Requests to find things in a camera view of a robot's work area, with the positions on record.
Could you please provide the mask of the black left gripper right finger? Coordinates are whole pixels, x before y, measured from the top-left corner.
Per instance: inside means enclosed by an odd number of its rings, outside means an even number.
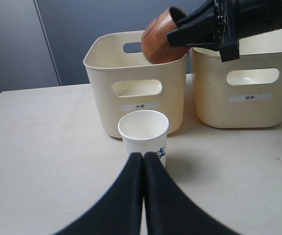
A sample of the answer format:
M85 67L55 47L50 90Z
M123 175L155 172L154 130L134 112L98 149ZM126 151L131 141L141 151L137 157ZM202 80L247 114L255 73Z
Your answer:
M177 186L158 156L144 156L144 201L149 235L236 235L219 222Z

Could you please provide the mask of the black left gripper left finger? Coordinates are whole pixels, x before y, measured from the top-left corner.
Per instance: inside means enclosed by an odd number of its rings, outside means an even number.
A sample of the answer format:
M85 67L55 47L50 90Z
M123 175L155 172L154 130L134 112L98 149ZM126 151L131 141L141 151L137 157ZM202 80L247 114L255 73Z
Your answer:
M57 235L138 235L143 204L143 156L132 153L106 193Z

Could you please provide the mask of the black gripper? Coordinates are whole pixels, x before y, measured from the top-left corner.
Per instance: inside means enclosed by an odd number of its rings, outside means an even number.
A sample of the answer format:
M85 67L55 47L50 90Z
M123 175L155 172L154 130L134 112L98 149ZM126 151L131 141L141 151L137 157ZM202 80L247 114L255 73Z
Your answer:
M211 9L187 23L180 21L185 14L170 9L176 28L167 33L171 47L198 47L218 51L222 62L239 59L239 37L236 0L213 0Z

